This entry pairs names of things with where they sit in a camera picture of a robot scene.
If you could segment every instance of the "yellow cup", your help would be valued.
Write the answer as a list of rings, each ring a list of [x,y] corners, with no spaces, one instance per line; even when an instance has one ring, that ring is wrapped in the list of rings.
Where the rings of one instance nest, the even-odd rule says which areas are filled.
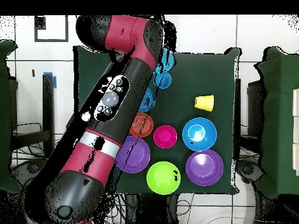
[[[198,96],[195,98],[195,108],[212,111],[214,107],[214,95]]]

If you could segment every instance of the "blue tape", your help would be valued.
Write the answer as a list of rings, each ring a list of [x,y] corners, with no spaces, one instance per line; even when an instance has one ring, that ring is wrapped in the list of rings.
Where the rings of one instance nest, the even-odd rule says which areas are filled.
[[[55,89],[57,88],[56,76],[53,76],[53,87],[54,87]]]
[[[52,72],[44,72],[44,75],[53,75]],[[56,76],[53,76],[53,88],[57,88]]]

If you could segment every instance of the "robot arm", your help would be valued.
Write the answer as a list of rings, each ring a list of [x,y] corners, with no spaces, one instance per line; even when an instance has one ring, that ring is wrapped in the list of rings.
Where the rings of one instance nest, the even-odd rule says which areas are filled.
[[[58,176],[47,186],[47,214],[57,224],[84,221],[96,209],[162,48],[161,26],[139,17],[80,16],[76,30],[93,50],[128,55],[123,59],[127,60],[124,68],[112,68],[89,95],[76,120],[85,129]],[[71,130],[64,135],[71,136]],[[62,148],[58,144],[52,155]]]

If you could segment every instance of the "blue bowl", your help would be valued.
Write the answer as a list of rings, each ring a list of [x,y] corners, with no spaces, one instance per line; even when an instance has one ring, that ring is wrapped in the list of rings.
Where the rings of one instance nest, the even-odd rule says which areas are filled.
[[[151,89],[147,88],[138,111],[140,113],[147,113],[148,111],[152,110],[155,105],[156,96]]]
[[[184,126],[183,141],[192,151],[206,151],[216,139],[216,127],[206,118],[194,118]]]
[[[168,73],[156,73],[154,76],[154,84],[160,89],[166,89],[171,84],[171,76]]]
[[[164,73],[170,71],[175,66],[175,56],[174,54],[169,51],[169,56],[167,59],[167,49],[163,49],[163,55],[162,55],[162,65],[157,65],[155,68],[156,73]]]

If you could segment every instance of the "purple bowl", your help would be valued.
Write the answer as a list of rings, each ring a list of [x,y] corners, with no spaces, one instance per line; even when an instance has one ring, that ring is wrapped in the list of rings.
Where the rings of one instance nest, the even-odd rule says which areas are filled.
[[[116,156],[115,164],[126,173],[139,173],[146,168],[150,158],[150,148],[143,139],[127,136]]]
[[[186,173],[198,186],[216,183],[223,173],[223,161],[213,150],[193,153],[187,160]]]

